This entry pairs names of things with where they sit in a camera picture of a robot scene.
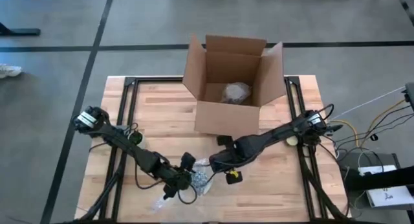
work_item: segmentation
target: crumpled plastic bag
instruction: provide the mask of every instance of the crumpled plastic bag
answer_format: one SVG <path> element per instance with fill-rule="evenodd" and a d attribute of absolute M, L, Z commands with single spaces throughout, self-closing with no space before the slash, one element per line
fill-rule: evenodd
<path fill-rule="evenodd" d="M 193 171 L 195 173 L 191 173 L 191 185 L 193 185 L 196 193 L 197 193 L 197 199 L 201 196 L 205 195 L 210 187 L 213 184 L 213 179 L 210 181 L 209 178 L 213 175 L 212 168 L 209 165 L 208 159 L 201 159 L 194 163 Z M 194 191 L 191 187 L 189 187 L 185 191 L 180 191 L 181 198 L 185 201 L 191 201 L 194 197 Z M 158 212 L 162 207 L 166 206 L 169 201 L 172 199 L 178 200 L 178 194 L 174 198 L 168 198 L 164 200 L 164 194 L 157 199 L 153 206 L 151 207 L 152 211 L 154 213 Z"/>
<path fill-rule="evenodd" d="M 250 87 L 243 82 L 227 84 L 223 90 L 221 102 L 225 104 L 241 104 L 250 95 Z"/>

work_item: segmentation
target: butcher block tabletop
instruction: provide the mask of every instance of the butcher block tabletop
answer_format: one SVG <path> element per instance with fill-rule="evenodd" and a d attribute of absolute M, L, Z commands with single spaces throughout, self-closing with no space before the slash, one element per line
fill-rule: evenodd
<path fill-rule="evenodd" d="M 103 92 L 101 108 L 109 113 L 112 124 L 116 123 L 118 116 L 124 78 L 108 77 Z M 300 82 L 306 109 L 321 109 L 323 103 L 316 77 L 300 76 Z M 125 125 L 129 99 L 124 115 Z M 195 98 L 180 82 L 142 82 L 138 86 L 133 122 L 138 124 L 139 131 L 146 136 L 147 149 L 161 153 L 172 164 L 179 165 L 184 152 L 192 154 L 197 160 L 205 159 L 221 151 L 223 146 L 217 145 L 215 135 L 194 131 L 195 107 Z M 291 117 L 286 95 L 261 108 L 261 132 L 289 121 Z M 102 139 L 94 139 L 93 145 L 101 142 Z M 334 153 L 332 142 L 322 138 L 322 144 Z M 102 192 L 110 154 L 111 147 L 108 145 L 97 147 L 90 152 L 75 218 L 83 216 L 84 210 L 89 209 Z M 323 189 L 345 213 L 347 198 L 337 164 L 321 147 L 317 148 L 316 159 Z M 133 158 L 128 157 L 117 220 L 119 222 L 309 220 L 297 149 L 284 142 L 267 147 L 254 162 L 239 168 L 243 174 L 241 183 L 228 185 L 225 174 L 217 174 L 208 193 L 198 197 L 192 205 L 181 203 L 175 196 L 162 208 L 154 209 L 155 202 L 164 194 L 164 185 L 161 183 L 149 190 L 137 188 L 134 167 Z M 140 170 L 138 181 L 142 186 L 154 183 L 152 178 Z M 108 202 L 108 216 L 111 215 L 114 191 L 115 189 Z M 313 201 L 316 215 L 320 216 L 314 191 Z"/>

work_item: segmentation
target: concrete floor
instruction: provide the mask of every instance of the concrete floor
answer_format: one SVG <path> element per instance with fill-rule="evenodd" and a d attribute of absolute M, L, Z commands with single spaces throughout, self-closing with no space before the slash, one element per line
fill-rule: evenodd
<path fill-rule="evenodd" d="M 414 0 L 406 0 L 414 7 Z M 0 0 L 0 21 L 39 27 L 38 38 L 0 38 L 0 63 L 25 73 L 0 80 L 0 223 L 38 223 L 90 52 L 6 52 L 5 47 L 92 46 L 106 0 Z M 222 34 L 269 42 L 408 41 L 414 26 L 399 0 L 114 0 L 100 45 L 188 43 Z M 98 52 L 83 107 L 99 105 L 109 75 L 182 74 L 185 50 Z M 289 48 L 285 74 L 316 74 L 334 115 L 414 81 L 414 47 Z M 341 117 L 363 132 L 402 95 L 393 93 Z M 365 146 L 411 166 L 414 122 Z M 350 135 L 343 130 L 337 136 Z M 75 135 L 52 222 L 72 219 L 90 145 Z M 404 211 L 358 218 L 409 223 Z"/>

